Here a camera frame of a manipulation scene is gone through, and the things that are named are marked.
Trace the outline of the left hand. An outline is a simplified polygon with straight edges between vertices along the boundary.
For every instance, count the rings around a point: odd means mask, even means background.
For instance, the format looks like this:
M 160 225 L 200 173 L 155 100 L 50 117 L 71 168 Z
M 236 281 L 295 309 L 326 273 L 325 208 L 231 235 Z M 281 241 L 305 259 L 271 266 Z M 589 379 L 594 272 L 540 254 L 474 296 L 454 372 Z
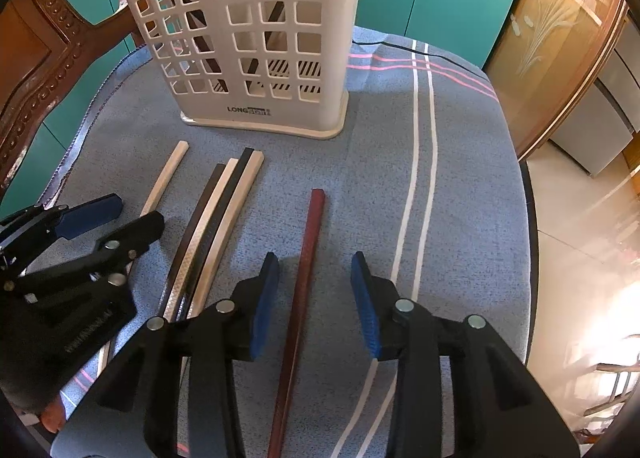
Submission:
M 39 418 L 47 431 L 51 433 L 58 433 L 66 423 L 65 406 L 61 397 L 55 397 L 55 399 L 43 409 Z

